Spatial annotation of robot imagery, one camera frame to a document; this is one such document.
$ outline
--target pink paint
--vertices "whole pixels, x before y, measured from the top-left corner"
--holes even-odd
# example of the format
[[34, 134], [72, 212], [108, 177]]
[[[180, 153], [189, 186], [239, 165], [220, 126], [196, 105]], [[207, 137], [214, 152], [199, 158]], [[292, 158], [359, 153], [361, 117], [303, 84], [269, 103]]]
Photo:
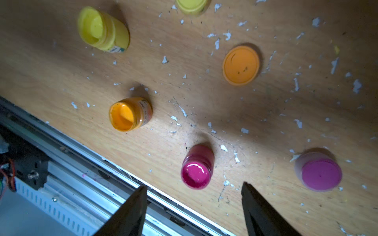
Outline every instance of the pink paint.
[[317, 192], [330, 191], [341, 182], [340, 166], [323, 153], [307, 153], [295, 162], [295, 172], [307, 188]]
[[181, 179], [192, 189], [204, 189], [209, 183], [214, 169], [214, 153], [204, 145], [196, 145], [189, 150], [181, 169]]

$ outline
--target pink lid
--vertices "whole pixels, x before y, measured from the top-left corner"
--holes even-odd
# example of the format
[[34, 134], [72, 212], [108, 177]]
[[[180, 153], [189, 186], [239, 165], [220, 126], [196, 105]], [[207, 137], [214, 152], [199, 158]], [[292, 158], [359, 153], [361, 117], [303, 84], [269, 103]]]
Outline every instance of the pink lid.
[[332, 159], [309, 161], [302, 167], [302, 180], [315, 191], [328, 191], [336, 187], [342, 178], [339, 165]]
[[181, 178], [187, 186], [194, 189], [203, 189], [210, 183], [211, 174], [205, 164], [194, 161], [183, 166]]

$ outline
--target wooden table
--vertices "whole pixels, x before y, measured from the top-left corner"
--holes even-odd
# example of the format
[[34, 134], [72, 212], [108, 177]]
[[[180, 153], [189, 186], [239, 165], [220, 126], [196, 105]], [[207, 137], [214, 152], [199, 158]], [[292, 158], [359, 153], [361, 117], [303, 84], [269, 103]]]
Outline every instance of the wooden table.
[[[216, 13], [215, 3], [222, 4]], [[173, 4], [3, 1], [0, 95], [236, 235], [247, 234], [243, 181], [303, 235], [343, 235], [339, 224], [352, 235], [376, 235], [377, 3], [219, 0], [198, 17], [171, 9]], [[76, 17], [87, 5], [121, 20], [123, 14], [131, 34], [125, 53], [104, 53], [80, 39]], [[319, 27], [313, 27], [317, 17]], [[225, 41], [228, 30], [232, 36]], [[218, 36], [207, 38], [210, 33]], [[244, 42], [260, 48], [262, 73], [234, 87], [223, 79], [222, 61]], [[164, 56], [169, 63], [162, 64]], [[346, 78], [347, 72], [352, 76]], [[355, 79], [362, 83], [358, 94], [352, 90]], [[131, 87], [149, 89], [153, 119], [121, 133], [111, 126], [108, 109], [134, 95]], [[302, 129], [294, 119], [303, 122]], [[180, 167], [187, 148], [206, 141], [216, 156], [214, 175], [206, 189], [194, 191], [181, 182]], [[314, 147], [329, 149], [337, 159], [342, 191], [312, 192], [296, 178], [289, 150]], [[223, 185], [224, 176], [233, 187]]]

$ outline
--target red wire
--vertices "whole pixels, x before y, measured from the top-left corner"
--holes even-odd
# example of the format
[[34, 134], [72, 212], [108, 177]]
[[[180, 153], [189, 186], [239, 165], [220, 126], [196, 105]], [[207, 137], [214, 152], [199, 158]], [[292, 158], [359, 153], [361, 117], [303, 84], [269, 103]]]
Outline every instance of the red wire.
[[14, 181], [14, 178], [16, 176], [16, 168], [14, 167], [14, 162], [12, 159], [9, 159], [9, 164], [12, 167], [11, 186], [12, 186], [13, 191], [16, 191], [16, 186], [15, 186], [15, 181]]
[[5, 176], [5, 179], [6, 179], [5, 188], [3, 188], [4, 190], [3, 190], [3, 192], [0, 195], [0, 200], [1, 200], [1, 198], [3, 198], [3, 195], [4, 195], [5, 191], [6, 191], [6, 187], [8, 186], [9, 179], [8, 179], [8, 176], [5, 174], [5, 172], [2, 169], [0, 169], [0, 172], [3, 174], [3, 176]]

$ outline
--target paint jar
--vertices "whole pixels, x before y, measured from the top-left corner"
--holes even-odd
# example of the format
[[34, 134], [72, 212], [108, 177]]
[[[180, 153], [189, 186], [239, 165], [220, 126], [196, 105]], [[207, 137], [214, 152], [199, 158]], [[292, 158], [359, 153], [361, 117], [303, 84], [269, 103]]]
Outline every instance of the paint jar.
[[137, 129], [147, 124], [151, 117], [151, 105], [142, 97], [126, 98], [114, 103], [109, 110], [110, 122], [119, 131]]
[[183, 162], [182, 181], [192, 189], [204, 189], [209, 183], [214, 169], [215, 157], [204, 145], [192, 147]]
[[301, 155], [294, 165], [295, 174], [304, 186], [316, 192], [326, 192], [339, 185], [340, 166], [323, 153]]
[[234, 86], [243, 86], [254, 80], [260, 68], [257, 52], [250, 46], [231, 49], [223, 60], [223, 76]]
[[111, 15], [84, 7], [77, 20], [81, 39], [87, 44], [107, 52], [124, 52], [130, 42], [127, 27]]
[[210, 5], [210, 0], [176, 0], [178, 8], [187, 15], [200, 15]]

